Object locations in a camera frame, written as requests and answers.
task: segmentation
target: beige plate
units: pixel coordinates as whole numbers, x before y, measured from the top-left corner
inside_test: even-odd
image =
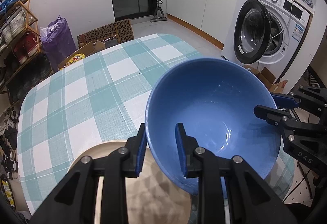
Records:
[[[101,143],[83,152],[70,165],[74,166],[83,156],[93,159],[105,157],[126,140]],[[94,223],[100,223],[100,205],[103,177],[99,179],[95,204]],[[130,224],[183,224],[191,213],[191,197],[174,185],[156,164],[149,148],[146,150],[142,172],[136,179],[126,178],[128,219]]]

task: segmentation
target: wooden baseboard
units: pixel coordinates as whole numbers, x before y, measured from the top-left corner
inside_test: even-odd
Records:
[[[204,39],[206,39],[207,41],[211,42],[213,45],[217,46],[218,48],[220,48],[221,50],[223,49],[224,47],[224,44],[221,43],[220,41],[218,41],[217,39],[215,39],[214,37],[210,36],[209,34],[203,32],[201,29],[198,29],[197,27],[175,17],[175,16],[172,16],[170,14],[167,14],[167,17],[176,22],[176,23],[179,23],[180,25],[182,25],[183,27],[186,27],[188,28],[189,30],[193,31],[194,33],[198,34],[199,36],[203,37]]]

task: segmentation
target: red shoe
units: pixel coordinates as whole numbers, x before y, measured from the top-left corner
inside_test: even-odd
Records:
[[[14,48],[14,53],[20,64],[25,63],[27,60],[26,51],[22,45],[22,41],[18,42]]]
[[[38,50],[38,42],[36,36],[32,31],[27,31],[25,33],[25,38],[23,39],[24,48],[27,55],[31,57]]]

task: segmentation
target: cardboard box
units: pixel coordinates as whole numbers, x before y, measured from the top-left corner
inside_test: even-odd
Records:
[[[134,39],[132,25],[129,19],[117,21],[77,36],[78,46],[82,47],[88,42],[100,40],[104,37],[117,35],[119,43]]]
[[[242,66],[243,68],[245,68],[246,70],[250,71],[252,74],[254,74],[256,77],[260,74],[260,71],[254,69],[253,67],[245,64]]]
[[[58,64],[58,68],[64,68],[66,63],[75,55],[75,54],[84,54],[85,57],[90,56],[94,53],[97,53],[101,50],[104,50],[106,48],[106,45],[103,42],[96,41],[95,43],[89,42],[85,44],[83,47],[80,47],[78,50],[73,52],[71,55],[69,55],[65,60],[63,60],[60,64]]]
[[[243,65],[242,67],[253,73],[270,92],[282,93],[288,81],[284,80],[282,82],[274,84],[276,77],[274,77],[274,75],[266,67],[264,67],[261,72],[247,64]]]

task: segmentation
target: checkered tablecloth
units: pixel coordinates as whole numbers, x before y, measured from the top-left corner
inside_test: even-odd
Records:
[[[158,78],[174,65],[201,57],[186,42],[153,34],[125,42],[70,65],[27,94],[18,124],[18,165],[33,214],[83,151],[137,134]],[[268,179],[283,196],[294,163],[282,151]]]

